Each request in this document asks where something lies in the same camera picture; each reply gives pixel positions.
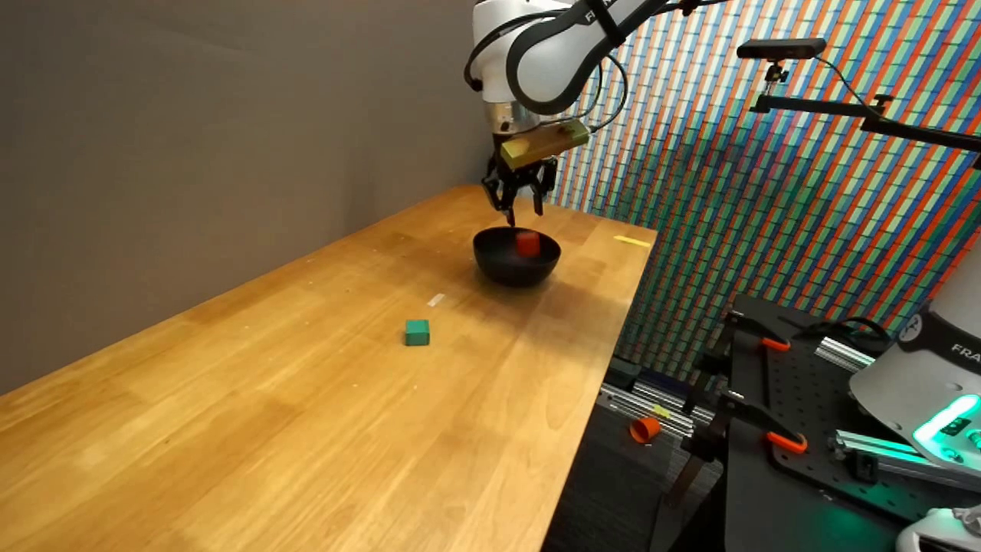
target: black bowl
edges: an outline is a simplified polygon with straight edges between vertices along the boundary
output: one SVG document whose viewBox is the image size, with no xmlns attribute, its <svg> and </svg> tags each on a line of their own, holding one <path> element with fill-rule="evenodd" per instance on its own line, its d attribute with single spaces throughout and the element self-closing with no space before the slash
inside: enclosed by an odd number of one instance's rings
<svg viewBox="0 0 981 552">
<path fill-rule="evenodd" d="M 558 262 L 562 248 L 552 238 L 537 232 L 541 254 L 524 257 L 518 254 L 518 233 L 535 232 L 527 228 L 498 226 L 474 236 L 474 258 L 488 278 L 512 288 L 527 288 L 544 280 Z"/>
</svg>

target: gray wall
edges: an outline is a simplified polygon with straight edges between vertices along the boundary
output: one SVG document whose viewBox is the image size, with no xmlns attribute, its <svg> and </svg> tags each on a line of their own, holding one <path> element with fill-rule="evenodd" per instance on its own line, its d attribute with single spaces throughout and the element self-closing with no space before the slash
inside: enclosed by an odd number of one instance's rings
<svg viewBox="0 0 981 552">
<path fill-rule="evenodd" d="M 0 5 L 0 392 L 477 178 L 470 10 Z"/>
</svg>

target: yellow tape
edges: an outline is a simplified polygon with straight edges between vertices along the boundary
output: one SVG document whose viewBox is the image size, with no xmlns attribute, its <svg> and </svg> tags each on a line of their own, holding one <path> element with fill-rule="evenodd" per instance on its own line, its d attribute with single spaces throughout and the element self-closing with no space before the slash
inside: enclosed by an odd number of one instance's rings
<svg viewBox="0 0 981 552">
<path fill-rule="evenodd" d="M 654 413 L 663 417 L 664 419 L 671 419 L 671 413 L 660 405 L 654 405 Z"/>
<path fill-rule="evenodd" d="M 621 242 L 625 242 L 627 244 L 633 244 L 635 246 L 641 246 L 642 248 L 649 248 L 650 247 L 650 244 L 647 243 L 647 242 L 642 242 L 640 240 L 635 240 L 633 238 L 627 238 L 626 236 L 614 236 L 613 239 L 614 240 L 619 240 Z"/>
</svg>

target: black optical breadboard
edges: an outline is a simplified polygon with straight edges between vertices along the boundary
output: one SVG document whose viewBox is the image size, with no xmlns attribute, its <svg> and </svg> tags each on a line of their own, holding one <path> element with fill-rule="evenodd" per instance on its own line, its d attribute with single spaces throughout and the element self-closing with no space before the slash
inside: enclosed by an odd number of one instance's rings
<svg viewBox="0 0 981 552">
<path fill-rule="evenodd" d="M 808 443 L 801 455 L 772 446 L 772 460 L 778 469 L 906 523 L 921 519 L 931 508 L 981 504 L 979 493 L 881 469 L 877 483 L 853 478 L 828 446 L 836 429 L 891 441 L 899 440 L 899 436 L 859 411 L 857 401 L 849 397 L 852 373 L 817 357 L 816 346 L 795 340 L 786 353 L 766 354 L 769 409 L 784 424 L 803 433 Z"/>
</svg>

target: white robot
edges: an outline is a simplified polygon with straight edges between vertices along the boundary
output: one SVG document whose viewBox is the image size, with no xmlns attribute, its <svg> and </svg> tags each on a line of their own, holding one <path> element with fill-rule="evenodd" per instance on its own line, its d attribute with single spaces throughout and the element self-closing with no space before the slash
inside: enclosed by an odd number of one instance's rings
<svg viewBox="0 0 981 552">
<path fill-rule="evenodd" d="M 464 79 L 483 95 L 495 147 L 573 105 L 596 65 L 648 18 L 673 10 L 687 15 L 719 1 L 478 0 Z M 765 50 L 758 57 L 766 59 Z M 513 191 L 504 202 L 491 198 L 508 213 L 511 200 Z M 978 290 L 981 252 L 972 251 L 897 343 L 851 381 L 862 407 L 924 457 L 975 474 L 981 474 L 981 307 L 971 297 Z M 934 538 L 937 526 L 952 527 L 959 546 L 981 550 L 975 524 L 973 516 L 962 524 L 950 510 L 920 523 Z M 916 528 L 898 541 L 903 551 L 915 549 Z"/>
</svg>

